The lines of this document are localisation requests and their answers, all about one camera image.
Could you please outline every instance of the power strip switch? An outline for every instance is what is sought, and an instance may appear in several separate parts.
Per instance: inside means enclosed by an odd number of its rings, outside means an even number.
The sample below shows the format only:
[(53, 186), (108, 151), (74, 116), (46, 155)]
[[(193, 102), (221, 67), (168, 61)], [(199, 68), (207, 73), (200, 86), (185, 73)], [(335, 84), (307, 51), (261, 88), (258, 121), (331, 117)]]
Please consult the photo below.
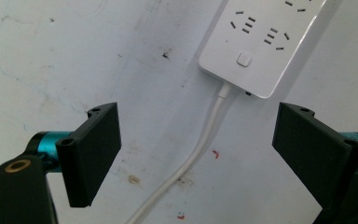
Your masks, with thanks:
[(335, 0), (228, 0), (200, 55), (200, 67), (269, 98), (310, 28), (330, 21), (320, 18), (332, 11), (325, 9), (330, 1)]

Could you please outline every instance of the teal metal part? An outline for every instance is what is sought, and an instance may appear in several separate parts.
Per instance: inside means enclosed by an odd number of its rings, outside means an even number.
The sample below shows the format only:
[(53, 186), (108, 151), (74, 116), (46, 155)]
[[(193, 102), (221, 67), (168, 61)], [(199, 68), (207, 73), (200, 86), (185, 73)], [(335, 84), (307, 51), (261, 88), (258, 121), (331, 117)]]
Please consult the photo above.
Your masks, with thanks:
[[(53, 159), (55, 161), (60, 161), (57, 154), (57, 148), (55, 146), (55, 143), (64, 138), (67, 137), (71, 132), (49, 132), (46, 133), (42, 140), (39, 143), (39, 147), (37, 149), (38, 153), (46, 153), (48, 154), (48, 157), (50, 159)], [(50, 170), (50, 173), (60, 173), (61, 167), (58, 167), (57, 169)]]

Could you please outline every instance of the screw hole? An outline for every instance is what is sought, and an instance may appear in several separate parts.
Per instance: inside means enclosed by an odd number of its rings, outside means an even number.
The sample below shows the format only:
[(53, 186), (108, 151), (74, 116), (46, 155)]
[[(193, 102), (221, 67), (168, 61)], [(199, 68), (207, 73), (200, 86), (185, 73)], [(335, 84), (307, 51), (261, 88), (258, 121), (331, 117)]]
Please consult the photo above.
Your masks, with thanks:
[(351, 139), (345, 139), (344, 143), (347, 144), (347, 145), (353, 146), (353, 147), (358, 146), (358, 143), (356, 141), (351, 140)]
[(74, 142), (74, 139), (73, 138), (65, 138), (61, 141), (61, 144), (63, 145), (70, 145), (71, 143)]
[(26, 164), (25, 161), (17, 161), (16, 163), (13, 163), (11, 165), (12, 169), (19, 169), (20, 167), (24, 166)]

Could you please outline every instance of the white power strip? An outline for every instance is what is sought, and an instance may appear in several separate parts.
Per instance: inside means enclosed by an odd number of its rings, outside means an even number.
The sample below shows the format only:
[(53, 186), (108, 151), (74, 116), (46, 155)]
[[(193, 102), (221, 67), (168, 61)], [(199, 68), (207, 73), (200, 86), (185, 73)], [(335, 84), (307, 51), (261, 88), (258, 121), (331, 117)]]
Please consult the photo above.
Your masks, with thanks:
[(316, 20), (327, 1), (228, 0), (200, 55), (201, 68), (269, 98), (310, 28), (329, 22)]

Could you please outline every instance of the cable strain relief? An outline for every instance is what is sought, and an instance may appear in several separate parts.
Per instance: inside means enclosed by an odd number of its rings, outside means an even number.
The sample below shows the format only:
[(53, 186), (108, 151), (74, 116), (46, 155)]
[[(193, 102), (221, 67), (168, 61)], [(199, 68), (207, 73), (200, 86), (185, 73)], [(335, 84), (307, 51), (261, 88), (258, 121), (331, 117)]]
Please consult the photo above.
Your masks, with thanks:
[(228, 82), (224, 82), (222, 89), (220, 89), (219, 97), (226, 99), (231, 91), (231, 85)]

